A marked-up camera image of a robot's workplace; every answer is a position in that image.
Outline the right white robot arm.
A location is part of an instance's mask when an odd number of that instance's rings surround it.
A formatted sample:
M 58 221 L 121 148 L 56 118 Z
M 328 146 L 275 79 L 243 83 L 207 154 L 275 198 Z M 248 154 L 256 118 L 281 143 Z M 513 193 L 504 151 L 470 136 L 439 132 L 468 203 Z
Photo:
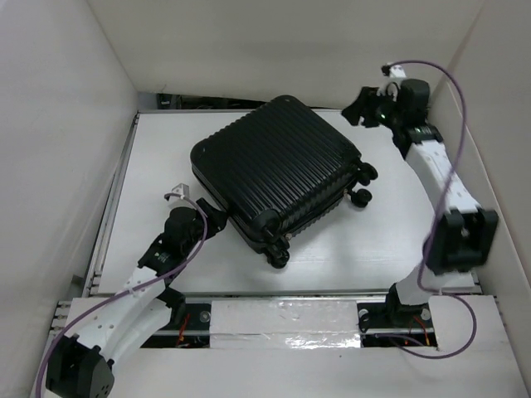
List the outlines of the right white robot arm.
M 393 144 L 417 175 L 434 210 L 420 264 L 391 286 L 383 308 L 361 316 L 364 328 L 375 320 L 403 326 L 457 275 L 486 265 L 499 224 L 497 212 L 482 207 L 465 188 L 439 129 L 428 122 L 430 94 L 424 80 L 397 79 L 383 87 L 364 86 L 342 111 L 353 126 L 391 130 Z

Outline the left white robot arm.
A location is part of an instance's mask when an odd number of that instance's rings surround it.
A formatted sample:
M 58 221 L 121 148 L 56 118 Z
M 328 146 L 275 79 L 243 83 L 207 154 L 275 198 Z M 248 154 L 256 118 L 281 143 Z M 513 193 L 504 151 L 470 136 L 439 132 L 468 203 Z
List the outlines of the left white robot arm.
M 170 284 L 197 256 L 204 243 L 227 225 L 227 214 L 205 199 L 181 194 L 185 206 L 169 212 L 153 240 L 115 295 L 69 322 L 42 359 L 35 395 L 106 397 L 115 368 L 160 328 L 177 328 L 185 317 L 185 298 Z

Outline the black hard-shell suitcase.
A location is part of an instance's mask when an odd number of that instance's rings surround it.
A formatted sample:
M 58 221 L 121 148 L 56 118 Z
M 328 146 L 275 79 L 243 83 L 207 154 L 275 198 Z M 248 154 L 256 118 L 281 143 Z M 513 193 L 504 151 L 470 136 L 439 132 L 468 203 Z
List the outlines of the black hard-shell suitcase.
M 284 268 L 289 239 L 344 195 L 365 207 L 378 178 L 358 148 L 310 107 L 281 95 L 199 141 L 192 173 L 246 243 Z

